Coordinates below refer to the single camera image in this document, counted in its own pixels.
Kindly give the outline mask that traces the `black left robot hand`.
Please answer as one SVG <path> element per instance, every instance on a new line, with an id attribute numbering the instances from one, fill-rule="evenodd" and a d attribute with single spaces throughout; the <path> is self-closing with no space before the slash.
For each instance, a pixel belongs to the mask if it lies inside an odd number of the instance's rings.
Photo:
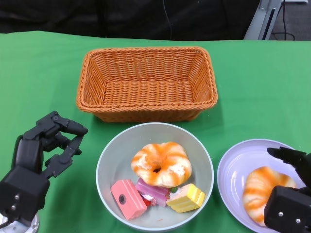
<path id="1" fill-rule="evenodd" d="M 57 177 L 82 152 L 79 146 L 88 129 L 52 111 L 16 142 L 12 166 L 21 166 L 46 178 Z"/>

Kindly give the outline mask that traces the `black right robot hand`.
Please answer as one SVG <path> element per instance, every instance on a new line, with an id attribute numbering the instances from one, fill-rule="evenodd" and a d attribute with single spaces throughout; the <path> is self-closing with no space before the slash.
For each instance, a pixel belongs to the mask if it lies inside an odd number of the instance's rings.
<path id="1" fill-rule="evenodd" d="M 267 152 L 282 160 L 286 164 L 290 164 L 296 170 L 296 173 L 302 182 L 308 187 L 311 187 L 311 154 L 299 150 L 293 150 L 285 147 L 267 148 Z"/>

